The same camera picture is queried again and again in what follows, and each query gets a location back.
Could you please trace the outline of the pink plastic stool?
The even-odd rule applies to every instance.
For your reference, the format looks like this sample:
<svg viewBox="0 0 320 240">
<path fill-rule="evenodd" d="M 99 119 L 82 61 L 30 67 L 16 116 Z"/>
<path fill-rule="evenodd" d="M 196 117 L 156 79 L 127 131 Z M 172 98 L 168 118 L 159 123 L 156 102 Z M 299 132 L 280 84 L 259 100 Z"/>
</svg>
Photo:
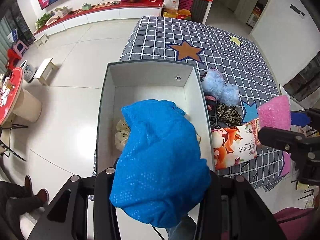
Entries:
<svg viewBox="0 0 320 240">
<path fill-rule="evenodd" d="M 23 54 L 28 50 L 28 48 L 29 47 L 25 45 L 21 40 L 17 40 L 13 44 L 13 50 L 20 58 L 23 57 Z"/>
</svg>

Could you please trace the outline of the orange cartoon fox package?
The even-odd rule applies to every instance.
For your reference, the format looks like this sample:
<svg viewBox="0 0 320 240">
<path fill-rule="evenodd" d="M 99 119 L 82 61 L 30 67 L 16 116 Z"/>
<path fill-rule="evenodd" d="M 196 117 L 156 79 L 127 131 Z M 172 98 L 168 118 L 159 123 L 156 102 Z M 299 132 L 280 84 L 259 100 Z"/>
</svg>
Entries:
<svg viewBox="0 0 320 240">
<path fill-rule="evenodd" d="M 250 161 L 258 156 L 262 145 L 258 139 L 259 122 L 212 129 L 214 166 L 222 170 Z"/>
</svg>

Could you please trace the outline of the seated person in black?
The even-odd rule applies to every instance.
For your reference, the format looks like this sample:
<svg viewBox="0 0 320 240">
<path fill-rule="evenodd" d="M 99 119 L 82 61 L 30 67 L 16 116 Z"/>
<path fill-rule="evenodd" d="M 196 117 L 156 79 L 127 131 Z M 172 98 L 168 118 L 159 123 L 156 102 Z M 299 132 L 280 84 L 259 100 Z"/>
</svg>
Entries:
<svg viewBox="0 0 320 240">
<path fill-rule="evenodd" d="M 1 181 L 1 218 L 17 239 L 24 239 L 20 228 L 20 216 L 41 208 L 48 202 L 46 189 L 33 194 L 31 178 L 25 176 L 24 185 Z"/>
</svg>

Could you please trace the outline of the white blue ceramic pot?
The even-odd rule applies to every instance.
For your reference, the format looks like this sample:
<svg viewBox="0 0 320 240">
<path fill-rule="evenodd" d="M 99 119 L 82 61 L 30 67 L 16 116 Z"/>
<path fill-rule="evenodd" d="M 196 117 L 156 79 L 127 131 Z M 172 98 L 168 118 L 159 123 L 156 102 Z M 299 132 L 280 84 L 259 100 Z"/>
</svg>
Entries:
<svg viewBox="0 0 320 240">
<path fill-rule="evenodd" d="M 23 71 L 23 77 L 24 80 L 27 83 L 31 83 L 33 81 L 34 75 L 36 73 L 36 68 L 33 67 L 27 60 L 23 61 L 20 65 L 22 71 Z"/>
</svg>

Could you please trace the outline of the red white tv cabinet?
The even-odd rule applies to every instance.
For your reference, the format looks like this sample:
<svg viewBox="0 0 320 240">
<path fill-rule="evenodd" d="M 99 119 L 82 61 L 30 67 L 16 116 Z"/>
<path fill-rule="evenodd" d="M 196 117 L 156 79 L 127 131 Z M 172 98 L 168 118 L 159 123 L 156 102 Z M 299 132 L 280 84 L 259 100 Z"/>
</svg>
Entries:
<svg viewBox="0 0 320 240">
<path fill-rule="evenodd" d="M 38 37 L 43 33 L 50 36 L 67 29 L 95 22 L 139 19 L 143 16 L 160 16 L 162 8 L 162 2 L 120 2 L 119 4 L 100 6 L 85 11 L 77 10 L 63 18 L 58 18 L 50 25 L 41 27 L 35 31 L 34 36 Z"/>
</svg>

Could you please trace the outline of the light blue fluffy plush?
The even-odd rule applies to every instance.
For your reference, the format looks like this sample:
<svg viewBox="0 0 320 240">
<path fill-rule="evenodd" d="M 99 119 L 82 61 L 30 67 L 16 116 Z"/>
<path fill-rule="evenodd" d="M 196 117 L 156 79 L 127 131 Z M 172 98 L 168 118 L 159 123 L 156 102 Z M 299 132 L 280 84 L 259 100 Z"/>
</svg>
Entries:
<svg viewBox="0 0 320 240">
<path fill-rule="evenodd" d="M 236 106 L 240 101 L 238 86 L 227 83 L 223 75 L 215 69 L 207 70 L 201 77 L 201 85 L 205 94 L 215 97 L 227 106 Z"/>
</svg>

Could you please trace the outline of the yellow red gift box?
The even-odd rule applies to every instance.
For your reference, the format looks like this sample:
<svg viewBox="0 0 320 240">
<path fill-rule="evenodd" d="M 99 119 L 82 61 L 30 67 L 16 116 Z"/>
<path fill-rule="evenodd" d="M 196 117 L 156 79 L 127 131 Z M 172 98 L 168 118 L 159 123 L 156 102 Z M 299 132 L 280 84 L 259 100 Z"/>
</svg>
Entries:
<svg viewBox="0 0 320 240">
<path fill-rule="evenodd" d="M 181 20 L 191 20 L 191 13 L 187 9 L 180 9 L 180 10 L 164 9 L 163 17 L 176 18 Z"/>
</svg>

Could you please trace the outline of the pink foam sponge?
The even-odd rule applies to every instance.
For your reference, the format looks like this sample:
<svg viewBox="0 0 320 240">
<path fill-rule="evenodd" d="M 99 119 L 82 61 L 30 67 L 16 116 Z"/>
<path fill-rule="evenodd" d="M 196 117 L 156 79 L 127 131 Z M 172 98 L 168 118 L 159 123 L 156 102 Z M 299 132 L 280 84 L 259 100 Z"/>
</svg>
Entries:
<svg viewBox="0 0 320 240">
<path fill-rule="evenodd" d="M 280 95 L 272 98 L 258 107 L 260 128 L 271 127 L 290 130 L 291 111 L 287 96 Z"/>
</svg>

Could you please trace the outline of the leopard print scrunchie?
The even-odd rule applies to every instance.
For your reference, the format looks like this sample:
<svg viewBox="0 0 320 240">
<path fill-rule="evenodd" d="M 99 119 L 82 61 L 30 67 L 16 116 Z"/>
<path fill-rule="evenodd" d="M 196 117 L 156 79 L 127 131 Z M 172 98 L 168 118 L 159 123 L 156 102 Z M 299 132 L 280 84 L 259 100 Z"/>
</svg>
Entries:
<svg viewBox="0 0 320 240">
<path fill-rule="evenodd" d="M 216 114 L 217 120 L 225 123 L 229 127 L 241 125 L 242 116 L 235 106 L 227 106 L 224 103 L 218 103 L 216 107 Z"/>
</svg>

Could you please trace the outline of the pink black knitted item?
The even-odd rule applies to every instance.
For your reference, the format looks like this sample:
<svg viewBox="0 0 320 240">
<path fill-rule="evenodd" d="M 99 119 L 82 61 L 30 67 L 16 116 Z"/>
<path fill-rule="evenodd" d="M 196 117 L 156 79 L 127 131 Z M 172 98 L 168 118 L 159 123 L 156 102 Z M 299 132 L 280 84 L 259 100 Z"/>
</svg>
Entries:
<svg viewBox="0 0 320 240">
<path fill-rule="evenodd" d="M 207 72 L 204 72 L 200 76 L 200 81 L 201 81 L 202 90 L 203 90 L 203 93 L 204 93 L 204 98 L 205 98 L 205 101 L 206 101 L 208 113 L 211 114 L 211 115 L 214 115 L 214 114 L 216 114 L 217 99 L 216 99 L 216 97 L 214 97 L 214 96 L 212 96 L 212 95 L 210 95 L 210 94 L 208 94 L 207 92 L 204 91 L 203 82 L 204 82 L 204 79 L 205 79 L 206 75 L 207 75 Z"/>
</svg>

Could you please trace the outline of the grey checkered star rug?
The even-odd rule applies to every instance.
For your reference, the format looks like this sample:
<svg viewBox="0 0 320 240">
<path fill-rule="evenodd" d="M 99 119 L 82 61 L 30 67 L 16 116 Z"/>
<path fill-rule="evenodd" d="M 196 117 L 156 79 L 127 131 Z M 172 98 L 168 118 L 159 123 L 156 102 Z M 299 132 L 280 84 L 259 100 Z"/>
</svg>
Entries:
<svg viewBox="0 0 320 240">
<path fill-rule="evenodd" d="M 185 20 L 144 16 L 137 23 L 120 61 L 165 60 L 192 64 L 200 76 L 208 69 L 219 71 L 227 83 L 237 85 L 240 101 L 235 106 L 242 116 L 241 125 L 250 122 L 244 104 L 257 108 L 278 96 L 278 90 L 256 45 L 243 37 L 232 42 L 228 32 Z M 212 129 L 229 127 L 208 113 Z M 250 161 L 222 170 L 220 176 L 243 176 L 253 188 L 272 190 L 282 179 L 284 163 L 281 150 L 264 147 Z"/>
</svg>

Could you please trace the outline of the cream polka dot scrunchie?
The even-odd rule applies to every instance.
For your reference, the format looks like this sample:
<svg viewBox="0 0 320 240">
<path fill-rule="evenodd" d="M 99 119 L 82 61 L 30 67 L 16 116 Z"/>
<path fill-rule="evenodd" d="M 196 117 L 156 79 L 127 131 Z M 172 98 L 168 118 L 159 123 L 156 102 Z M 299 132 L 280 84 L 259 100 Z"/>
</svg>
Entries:
<svg viewBox="0 0 320 240">
<path fill-rule="evenodd" d="M 114 136 L 114 142 L 116 149 L 120 152 L 123 151 L 130 135 L 130 128 L 127 125 L 125 120 L 120 119 L 118 123 L 116 124 L 116 133 Z"/>
</svg>

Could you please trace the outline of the grey white storage box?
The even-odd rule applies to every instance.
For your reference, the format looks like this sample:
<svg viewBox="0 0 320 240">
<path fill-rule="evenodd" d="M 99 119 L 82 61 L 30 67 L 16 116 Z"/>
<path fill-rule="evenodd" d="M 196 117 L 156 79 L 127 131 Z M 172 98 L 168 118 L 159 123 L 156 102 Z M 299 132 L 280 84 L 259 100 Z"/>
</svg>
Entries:
<svg viewBox="0 0 320 240">
<path fill-rule="evenodd" d="M 178 61 L 136 60 L 107 65 L 98 116 L 97 172 L 111 167 L 120 156 L 114 136 L 123 118 L 122 107 L 149 99 L 172 101 L 185 111 L 201 138 L 201 157 L 214 170 L 209 116 L 196 68 Z"/>
</svg>

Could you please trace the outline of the white shopping bag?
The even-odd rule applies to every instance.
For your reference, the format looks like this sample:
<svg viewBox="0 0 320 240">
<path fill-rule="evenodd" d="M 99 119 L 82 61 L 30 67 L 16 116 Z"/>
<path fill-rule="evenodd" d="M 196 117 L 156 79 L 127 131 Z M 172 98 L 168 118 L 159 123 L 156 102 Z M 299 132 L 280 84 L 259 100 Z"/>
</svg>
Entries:
<svg viewBox="0 0 320 240">
<path fill-rule="evenodd" d="M 164 0 L 164 9 L 178 10 L 179 0 Z"/>
</svg>

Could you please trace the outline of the blue fleece cloth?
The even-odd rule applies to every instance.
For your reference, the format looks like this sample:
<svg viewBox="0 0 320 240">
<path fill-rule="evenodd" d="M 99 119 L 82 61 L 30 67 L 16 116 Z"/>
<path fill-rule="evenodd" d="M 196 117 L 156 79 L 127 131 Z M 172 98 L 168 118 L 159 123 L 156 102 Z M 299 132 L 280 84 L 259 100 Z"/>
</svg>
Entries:
<svg viewBox="0 0 320 240">
<path fill-rule="evenodd" d="M 194 126 L 167 100 L 143 100 L 121 110 L 130 128 L 118 159 L 111 203 L 128 216 L 172 228 L 202 200 L 211 183 Z"/>
</svg>

